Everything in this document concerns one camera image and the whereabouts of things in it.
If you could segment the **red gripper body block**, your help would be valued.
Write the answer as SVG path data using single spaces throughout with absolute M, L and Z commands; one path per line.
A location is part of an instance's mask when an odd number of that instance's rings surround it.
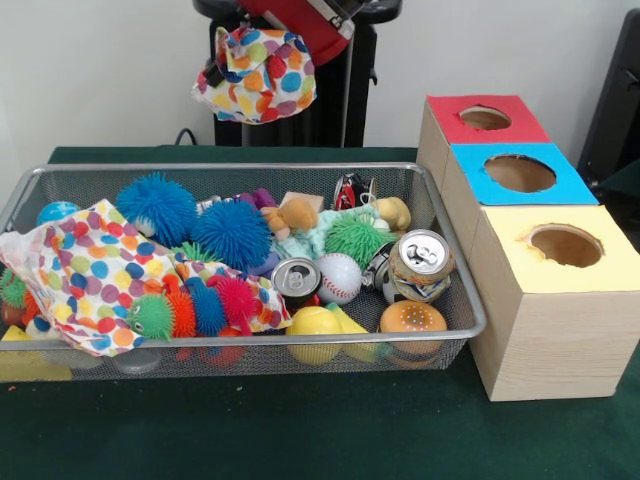
M 240 5 L 251 16 L 300 35 L 316 66 L 337 57 L 353 37 L 352 1 L 246 0 Z

